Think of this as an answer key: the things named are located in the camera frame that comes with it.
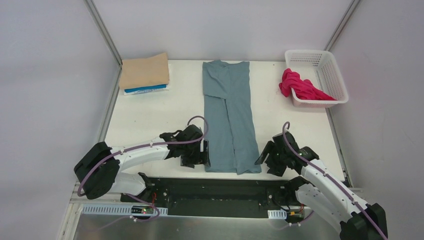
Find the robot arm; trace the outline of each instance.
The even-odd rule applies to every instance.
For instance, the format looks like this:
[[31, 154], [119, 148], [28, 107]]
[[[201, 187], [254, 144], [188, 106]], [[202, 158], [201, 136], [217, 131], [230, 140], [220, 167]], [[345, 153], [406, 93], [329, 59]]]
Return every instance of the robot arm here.
[[[256, 164], [264, 161], [270, 174], [282, 176], [290, 168], [300, 175], [284, 185], [287, 193], [285, 197], [310, 207], [339, 233], [340, 239], [387, 239], [386, 214], [383, 208], [377, 203], [368, 204], [350, 191], [328, 171], [311, 148], [299, 148], [289, 132], [280, 133], [273, 137], [273, 141], [268, 142]], [[378, 230], [363, 210], [377, 225]]]
[[[137, 196], [148, 187], [149, 180], [143, 173], [128, 174], [123, 172], [124, 170], [150, 161], [177, 157], [181, 157], [181, 166], [190, 168], [194, 168], [197, 164], [210, 166], [208, 142], [203, 141], [203, 152], [201, 152], [201, 141], [196, 141], [202, 136], [203, 133], [197, 126], [189, 125], [184, 130], [165, 132], [150, 141], [131, 146], [109, 147], [105, 142], [99, 142], [79, 161], [74, 172], [81, 184], [89, 175], [82, 189], [90, 200], [106, 193]], [[104, 162], [89, 174], [101, 161]]]

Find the white plastic basket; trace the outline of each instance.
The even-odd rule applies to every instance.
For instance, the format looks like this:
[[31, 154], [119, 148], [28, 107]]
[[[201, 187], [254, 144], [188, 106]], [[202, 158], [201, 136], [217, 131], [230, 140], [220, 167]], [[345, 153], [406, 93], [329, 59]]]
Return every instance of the white plastic basket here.
[[349, 100], [348, 91], [334, 55], [321, 50], [288, 50], [285, 52], [287, 68], [300, 74], [302, 80], [309, 79], [319, 90], [336, 101], [302, 100], [291, 89], [293, 105], [306, 108], [330, 108]]

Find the beige cloth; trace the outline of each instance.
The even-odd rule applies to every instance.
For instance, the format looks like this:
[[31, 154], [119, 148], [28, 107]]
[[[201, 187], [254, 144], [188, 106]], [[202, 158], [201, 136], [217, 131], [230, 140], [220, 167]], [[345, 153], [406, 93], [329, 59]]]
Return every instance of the beige cloth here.
[[170, 83], [166, 52], [149, 58], [122, 60], [119, 88], [134, 89]]

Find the pink cloth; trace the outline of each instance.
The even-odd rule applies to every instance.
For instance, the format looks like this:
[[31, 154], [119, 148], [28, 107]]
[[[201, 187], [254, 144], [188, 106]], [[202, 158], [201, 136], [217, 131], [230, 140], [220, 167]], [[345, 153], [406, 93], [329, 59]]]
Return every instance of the pink cloth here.
[[323, 91], [316, 89], [309, 79], [302, 81], [299, 73], [292, 71], [290, 68], [284, 70], [282, 74], [282, 82], [278, 84], [281, 93], [288, 97], [294, 89], [296, 96], [302, 100], [328, 100], [335, 101], [335, 99]]

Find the white table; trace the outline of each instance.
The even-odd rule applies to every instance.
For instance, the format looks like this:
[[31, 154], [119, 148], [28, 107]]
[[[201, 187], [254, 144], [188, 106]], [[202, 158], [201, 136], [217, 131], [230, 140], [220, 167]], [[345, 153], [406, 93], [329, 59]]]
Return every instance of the white table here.
[[[124, 96], [119, 91], [105, 141], [109, 146], [132, 145], [157, 137], [161, 133], [183, 130], [189, 118], [204, 114], [201, 60], [170, 60], [170, 90]], [[285, 62], [250, 62], [250, 91], [253, 123], [259, 152], [262, 152], [272, 136], [282, 131], [290, 121], [290, 132], [299, 147], [311, 147], [324, 161], [328, 169], [344, 181], [342, 166], [337, 153], [330, 123], [325, 109], [297, 108], [291, 98], [284, 97], [278, 87]], [[301, 73], [302, 78], [314, 82], [314, 73]], [[201, 119], [194, 120], [203, 126]], [[284, 176], [262, 173], [205, 172], [203, 165], [180, 166], [179, 158], [147, 162], [128, 169], [128, 173], [145, 173], [160, 178], [206, 178], [244, 180], [289, 180], [298, 174], [287, 169]]]

